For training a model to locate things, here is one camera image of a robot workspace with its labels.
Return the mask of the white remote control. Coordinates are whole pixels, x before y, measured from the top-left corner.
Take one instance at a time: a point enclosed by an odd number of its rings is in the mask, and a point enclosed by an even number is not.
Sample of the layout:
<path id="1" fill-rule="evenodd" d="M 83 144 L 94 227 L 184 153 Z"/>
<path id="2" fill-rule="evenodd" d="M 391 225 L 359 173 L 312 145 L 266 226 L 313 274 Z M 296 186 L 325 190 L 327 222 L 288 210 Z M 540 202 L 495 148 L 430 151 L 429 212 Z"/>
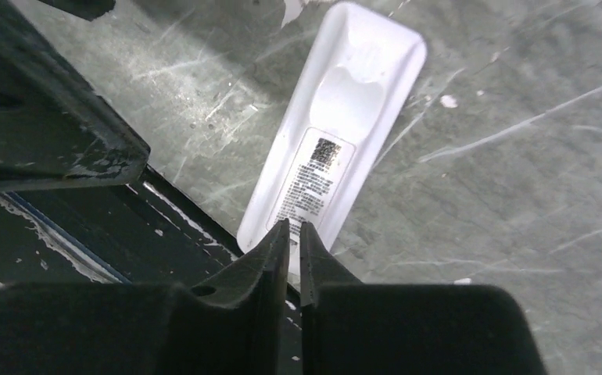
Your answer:
<path id="1" fill-rule="evenodd" d="M 362 5 L 339 2 L 326 12 L 239 226 L 241 250 L 253 249 L 271 229 L 267 218 L 283 173 L 309 127 L 356 147 L 316 229 L 326 248 L 334 244 L 426 57 L 417 31 Z M 299 240 L 292 239 L 290 253 L 288 270 L 299 276 Z"/>

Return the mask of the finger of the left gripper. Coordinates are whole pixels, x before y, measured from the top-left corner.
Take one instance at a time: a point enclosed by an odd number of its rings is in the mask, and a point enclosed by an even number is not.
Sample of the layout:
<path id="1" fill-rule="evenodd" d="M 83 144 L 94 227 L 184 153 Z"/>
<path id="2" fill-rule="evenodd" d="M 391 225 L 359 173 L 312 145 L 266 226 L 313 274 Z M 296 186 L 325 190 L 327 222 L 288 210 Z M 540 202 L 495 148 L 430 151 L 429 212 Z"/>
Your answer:
<path id="1" fill-rule="evenodd" d="M 115 0 L 39 0 L 55 9 L 92 21 L 112 11 Z"/>
<path id="2" fill-rule="evenodd" d="M 146 142 L 8 1 L 0 1 L 0 193 L 127 184 Z"/>

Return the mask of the white battery cover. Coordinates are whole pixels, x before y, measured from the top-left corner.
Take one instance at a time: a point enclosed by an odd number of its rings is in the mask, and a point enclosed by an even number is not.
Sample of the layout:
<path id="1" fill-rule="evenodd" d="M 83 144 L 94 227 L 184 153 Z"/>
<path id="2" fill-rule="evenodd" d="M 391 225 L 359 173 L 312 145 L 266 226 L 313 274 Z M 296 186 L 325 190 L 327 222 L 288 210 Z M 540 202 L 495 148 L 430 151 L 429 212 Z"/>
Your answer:
<path id="1" fill-rule="evenodd" d="M 356 147 L 326 131 L 309 127 L 293 154 L 291 166 L 283 173 L 266 228 L 289 220 L 290 234 L 299 240 L 301 225 L 316 229 L 326 220 Z"/>

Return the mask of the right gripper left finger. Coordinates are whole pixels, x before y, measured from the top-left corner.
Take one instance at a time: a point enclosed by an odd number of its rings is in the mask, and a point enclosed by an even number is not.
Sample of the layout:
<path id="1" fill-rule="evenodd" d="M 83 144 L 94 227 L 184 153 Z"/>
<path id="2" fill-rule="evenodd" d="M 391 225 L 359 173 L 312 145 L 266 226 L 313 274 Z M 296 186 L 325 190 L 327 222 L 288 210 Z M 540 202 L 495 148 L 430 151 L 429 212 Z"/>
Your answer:
<path id="1" fill-rule="evenodd" d="M 0 288 L 0 374 L 273 374 L 290 247 L 276 223 L 203 282 Z"/>

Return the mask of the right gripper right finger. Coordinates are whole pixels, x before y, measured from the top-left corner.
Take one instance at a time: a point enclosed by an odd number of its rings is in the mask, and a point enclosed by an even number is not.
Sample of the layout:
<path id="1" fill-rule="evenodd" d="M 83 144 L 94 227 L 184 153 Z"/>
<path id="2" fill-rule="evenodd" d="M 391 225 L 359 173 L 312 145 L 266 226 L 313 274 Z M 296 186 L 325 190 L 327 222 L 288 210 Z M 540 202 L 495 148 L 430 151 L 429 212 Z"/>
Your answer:
<path id="1" fill-rule="evenodd" d="M 306 374 L 545 374 L 525 314 L 500 287 L 366 284 L 304 223 Z"/>

